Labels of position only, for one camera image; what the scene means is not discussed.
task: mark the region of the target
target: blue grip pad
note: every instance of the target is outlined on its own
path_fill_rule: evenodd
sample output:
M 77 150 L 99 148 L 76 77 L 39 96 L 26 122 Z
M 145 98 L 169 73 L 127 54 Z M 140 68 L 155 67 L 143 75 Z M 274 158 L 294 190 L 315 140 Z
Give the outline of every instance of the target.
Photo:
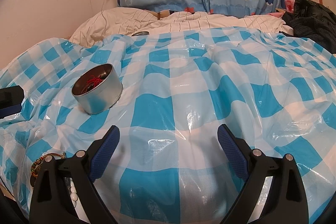
M 7 116 L 10 116 L 10 115 L 13 115 L 13 114 L 17 114 L 17 113 L 21 112 L 21 110 L 22 110 L 22 105 L 21 104 L 0 109 L 0 118 L 7 117 Z
M 103 175 L 107 164 L 109 163 L 118 143 L 120 140 L 119 128 L 114 127 L 112 132 L 108 135 L 106 140 L 100 146 L 97 153 L 93 156 L 90 166 L 89 178 L 92 182 L 96 179 L 101 178 Z
M 247 181 L 249 177 L 248 163 L 243 153 L 240 151 L 235 141 L 231 138 L 223 125 L 218 128 L 217 135 L 218 142 L 236 175 L 244 181 Z

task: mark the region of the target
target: white beads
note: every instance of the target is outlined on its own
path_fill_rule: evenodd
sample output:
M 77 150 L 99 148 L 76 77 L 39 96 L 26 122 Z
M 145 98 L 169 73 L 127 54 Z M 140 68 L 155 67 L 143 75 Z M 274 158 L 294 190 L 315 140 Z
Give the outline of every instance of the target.
M 74 182 L 72 181 L 72 178 L 70 178 L 70 191 L 71 191 L 70 198 L 71 198 L 71 201 L 72 201 L 72 205 L 74 207 L 76 207 L 76 205 L 77 205 L 76 201 L 78 200 L 78 195 L 77 195 L 77 191 L 76 191 Z
M 78 195 L 77 195 L 76 193 L 72 193 L 72 194 L 70 195 L 70 197 L 71 197 L 71 199 L 72 199 L 73 201 L 77 201 L 77 199 L 78 199 Z

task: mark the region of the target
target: red string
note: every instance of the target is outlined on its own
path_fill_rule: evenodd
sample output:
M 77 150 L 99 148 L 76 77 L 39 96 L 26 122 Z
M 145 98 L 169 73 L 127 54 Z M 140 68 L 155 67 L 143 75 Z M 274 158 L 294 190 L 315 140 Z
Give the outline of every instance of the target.
M 88 92 L 88 88 L 92 87 L 92 89 L 94 89 L 96 86 L 98 86 L 101 82 L 103 82 L 102 79 L 100 79 L 100 77 L 95 77 L 94 75 L 91 75 L 92 78 L 89 79 L 86 82 L 86 86 L 83 88 L 83 93 L 87 93 Z

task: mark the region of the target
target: round gray object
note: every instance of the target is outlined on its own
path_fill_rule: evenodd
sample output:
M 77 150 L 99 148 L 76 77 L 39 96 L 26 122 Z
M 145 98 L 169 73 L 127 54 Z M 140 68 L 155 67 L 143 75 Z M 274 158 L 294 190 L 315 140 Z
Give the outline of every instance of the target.
M 77 153 L 76 153 L 76 157 L 78 157 L 78 158 L 82 158 L 82 157 L 84 157 L 85 156 L 85 151 L 84 150 L 79 150 L 79 151 L 77 151 Z
M 291 154 L 286 154 L 286 159 L 287 160 L 293 160 L 293 156 Z
M 44 160 L 45 160 L 46 162 L 50 162 L 52 159 L 53 159 L 53 157 L 52 157 L 51 155 L 48 155 L 48 156 L 45 157 Z
M 102 80 L 96 87 L 90 84 L 92 76 Z M 98 65 L 84 73 L 72 87 L 72 95 L 85 110 L 93 115 L 107 110 L 120 98 L 123 90 L 119 77 L 112 64 Z
M 256 157 L 261 156 L 261 151 L 259 149 L 253 149 L 252 151 L 253 155 L 255 155 Z
M 133 37 L 138 37 L 139 35 L 149 35 L 149 32 L 147 31 L 142 31 L 142 32 L 136 32 L 135 34 L 133 34 Z

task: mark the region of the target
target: pink cloth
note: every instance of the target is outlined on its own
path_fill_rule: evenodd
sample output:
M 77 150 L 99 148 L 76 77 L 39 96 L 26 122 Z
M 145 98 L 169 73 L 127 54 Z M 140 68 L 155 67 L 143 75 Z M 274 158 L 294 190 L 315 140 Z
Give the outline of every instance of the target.
M 289 13 L 294 12 L 294 3 L 295 3 L 295 0 L 285 0 L 287 12 Z

